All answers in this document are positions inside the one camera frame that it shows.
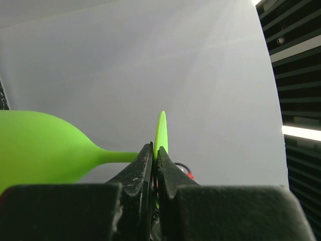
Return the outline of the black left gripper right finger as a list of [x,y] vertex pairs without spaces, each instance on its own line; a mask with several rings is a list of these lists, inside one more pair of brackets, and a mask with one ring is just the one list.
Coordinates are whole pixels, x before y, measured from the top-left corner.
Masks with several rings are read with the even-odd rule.
[[315,240],[297,198],[283,186],[204,186],[160,148],[162,240]]

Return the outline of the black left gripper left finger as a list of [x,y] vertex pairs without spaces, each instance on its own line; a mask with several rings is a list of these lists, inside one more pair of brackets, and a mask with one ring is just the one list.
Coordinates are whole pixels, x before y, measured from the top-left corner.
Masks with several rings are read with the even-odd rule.
[[1,195],[1,240],[149,240],[153,144],[103,184],[16,185]]

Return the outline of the green plastic wine glass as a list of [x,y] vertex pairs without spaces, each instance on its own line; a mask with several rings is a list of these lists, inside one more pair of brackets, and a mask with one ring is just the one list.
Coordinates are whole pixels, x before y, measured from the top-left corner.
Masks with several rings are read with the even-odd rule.
[[100,165],[137,156],[101,148],[54,115],[1,110],[1,193],[15,185],[75,183]]

